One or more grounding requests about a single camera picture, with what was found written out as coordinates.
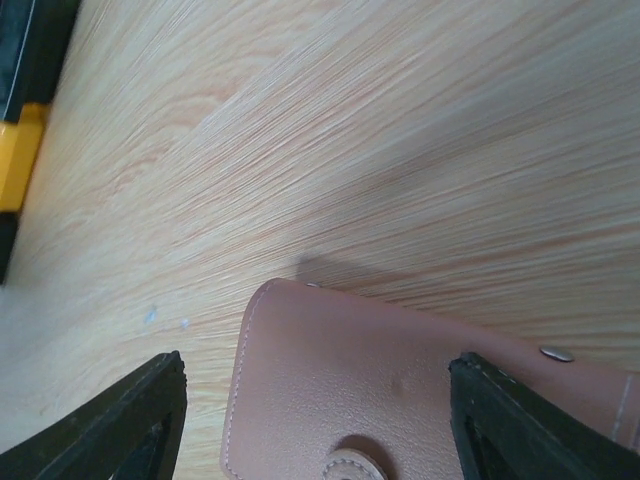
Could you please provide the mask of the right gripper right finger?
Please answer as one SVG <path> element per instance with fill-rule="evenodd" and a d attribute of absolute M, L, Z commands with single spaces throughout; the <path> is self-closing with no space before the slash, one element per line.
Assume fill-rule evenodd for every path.
<path fill-rule="evenodd" d="M 639 455 L 476 353 L 449 364 L 451 430 L 465 479 L 637 479 Z"/>

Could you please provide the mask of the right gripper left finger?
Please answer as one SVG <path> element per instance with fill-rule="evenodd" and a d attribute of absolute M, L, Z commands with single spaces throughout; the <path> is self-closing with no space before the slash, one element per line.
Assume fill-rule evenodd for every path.
<path fill-rule="evenodd" d="M 161 353 L 1 454 L 3 479 L 171 479 L 187 410 L 177 351 Z"/>

